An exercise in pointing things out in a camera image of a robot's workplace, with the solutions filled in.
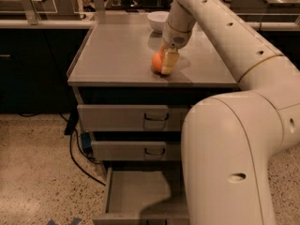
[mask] cabinet door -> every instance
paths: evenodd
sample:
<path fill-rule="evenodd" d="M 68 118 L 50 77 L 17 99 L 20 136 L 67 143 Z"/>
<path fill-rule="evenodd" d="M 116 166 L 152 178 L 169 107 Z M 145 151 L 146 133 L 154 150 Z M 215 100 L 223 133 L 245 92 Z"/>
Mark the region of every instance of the cabinet door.
<path fill-rule="evenodd" d="M 0 38 L 0 113 L 64 110 L 67 92 L 44 32 L 2 29 Z"/>

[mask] bowl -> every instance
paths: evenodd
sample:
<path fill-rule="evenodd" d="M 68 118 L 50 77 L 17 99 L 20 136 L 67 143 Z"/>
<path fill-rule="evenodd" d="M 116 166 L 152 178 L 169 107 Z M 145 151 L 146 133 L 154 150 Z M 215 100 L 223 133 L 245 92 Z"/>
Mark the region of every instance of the bowl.
<path fill-rule="evenodd" d="M 162 33 L 164 23 L 168 18 L 168 11 L 154 11 L 148 14 L 148 21 L 152 29 L 157 33 Z"/>

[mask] speckled floor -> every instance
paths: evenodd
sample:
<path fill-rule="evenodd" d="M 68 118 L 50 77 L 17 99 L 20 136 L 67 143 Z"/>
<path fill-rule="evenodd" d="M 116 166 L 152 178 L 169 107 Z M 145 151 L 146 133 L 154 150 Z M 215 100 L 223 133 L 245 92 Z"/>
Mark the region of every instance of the speckled floor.
<path fill-rule="evenodd" d="M 0 224 L 91 225 L 101 213 L 102 185 L 69 155 L 66 122 L 56 114 L 0 114 Z M 97 179 L 103 172 L 75 146 L 74 157 Z M 300 224 L 300 146 L 273 157 L 270 185 L 277 225 Z"/>

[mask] floor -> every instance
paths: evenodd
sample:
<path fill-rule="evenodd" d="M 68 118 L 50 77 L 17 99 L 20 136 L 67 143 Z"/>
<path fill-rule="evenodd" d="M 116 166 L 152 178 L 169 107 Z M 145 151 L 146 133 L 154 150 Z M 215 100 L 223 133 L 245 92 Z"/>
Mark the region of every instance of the floor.
<path fill-rule="evenodd" d="M 1 225 L 90 225 L 101 214 L 104 186 L 71 160 L 65 127 L 59 114 L 0 114 Z M 104 181 L 101 166 L 79 153 L 75 135 L 72 143 L 79 164 Z M 277 225 L 298 225 L 300 146 L 271 159 L 269 181 Z"/>

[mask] black cabinet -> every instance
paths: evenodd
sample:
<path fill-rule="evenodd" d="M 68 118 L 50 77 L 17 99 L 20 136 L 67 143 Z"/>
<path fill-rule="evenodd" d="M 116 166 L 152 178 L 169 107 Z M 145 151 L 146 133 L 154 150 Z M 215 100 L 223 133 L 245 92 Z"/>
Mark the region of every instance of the black cabinet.
<path fill-rule="evenodd" d="M 69 113 L 67 70 L 86 29 L 0 29 L 0 113 Z"/>

